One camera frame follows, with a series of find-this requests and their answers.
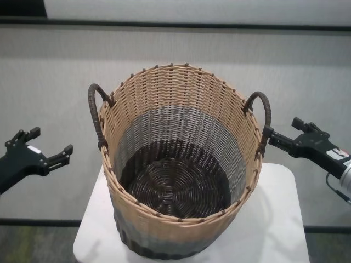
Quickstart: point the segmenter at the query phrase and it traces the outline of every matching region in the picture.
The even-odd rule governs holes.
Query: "white pedestal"
[[[269,163],[262,165],[251,197],[212,245],[193,257],[170,261],[143,258],[121,242],[101,169],[73,252],[81,263],[309,263],[295,179],[286,167]]]

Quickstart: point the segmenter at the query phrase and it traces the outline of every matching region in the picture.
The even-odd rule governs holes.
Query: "brown basket handle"
[[[95,126],[95,131],[97,132],[97,135],[98,135],[98,140],[99,140],[98,147],[99,149],[101,149],[103,145],[107,147],[107,141],[105,139],[105,136],[103,135],[103,130],[101,129],[101,126],[100,126],[97,103],[95,102],[95,91],[97,91],[101,95],[104,101],[107,101],[110,107],[114,105],[114,102],[110,99],[110,97],[103,91],[103,89],[99,85],[95,83],[90,85],[88,89],[89,108],[90,108],[90,113],[92,115],[93,123]]]
[[[246,101],[246,103],[245,103],[244,107],[242,108],[242,110],[243,110],[245,116],[246,116],[246,113],[247,113],[248,109],[253,111],[252,104],[253,104],[253,101],[255,100],[255,98],[257,98],[257,97],[259,97],[262,100],[262,103],[263,103],[264,112],[265,112],[265,123],[264,123],[264,125],[265,126],[266,125],[270,126],[270,122],[271,122],[270,104],[269,104],[267,96],[264,95],[262,92],[254,92],[254,93],[252,93],[251,96]],[[262,157],[264,157],[264,151],[265,151],[265,147],[267,145],[267,140],[268,140],[268,138],[266,136],[262,135],[261,143],[259,144],[258,149],[256,151],[256,156],[260,152],[262,154]]]

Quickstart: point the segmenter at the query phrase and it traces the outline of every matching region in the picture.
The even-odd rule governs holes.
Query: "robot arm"
[[[301,130],[303,134],[292,140],[274,131],[272,127],[265,126],[263,134],[269,138],[269,144],[286,151],[294,158],[306,158],[325,169],[329,174],[340,180],[340,183],[351,192],[351,156],[329,141],[330,135],[319,129],[314,123],[304,123],[294,118],[291,124]],[[351,204],[351,199],[339,190],[328,186],[341,198]]]
[[[51,171],[70,163],[73,146],[69,145],[62,152],[49,158],[35,147],[26,144],[40,136],[40,128],[35,127],[29,133],[19,130],[5,143],[6,154],[0,158],[0,194],[31,174],[48,175]]]

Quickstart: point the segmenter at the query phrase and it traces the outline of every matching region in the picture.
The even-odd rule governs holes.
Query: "wicker basket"
[[[99,113],[95,91],[104,103]],[[214,74],[185,65],[131,75],[110,96],[89,87],[90,112],[122,241],[180,259],[208,247],[256,186],[267,138],[247,102]]]

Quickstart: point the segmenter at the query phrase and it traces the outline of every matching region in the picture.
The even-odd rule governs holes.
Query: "gray wall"
[[[248,97],[270,99],[273,127],[288,136],[293,117],[313,121],[351,151],[351,35],[293,31],[209,31],[114,27],[0,28],[0,142],[42,128],[33,145],[53,155],[74,144],[71,164],[31,176],[0,198],[0,217],[80,219],[101,166],[87,89],[107,92],[130,73],[190,62]],[[263,121],[263,107],[255,103]],[[0,155],[5,148],[0,148]],[[325,172],[268,147],[266,162],[296,177],[305,225],[351,226],[351,208],[325,185]]]

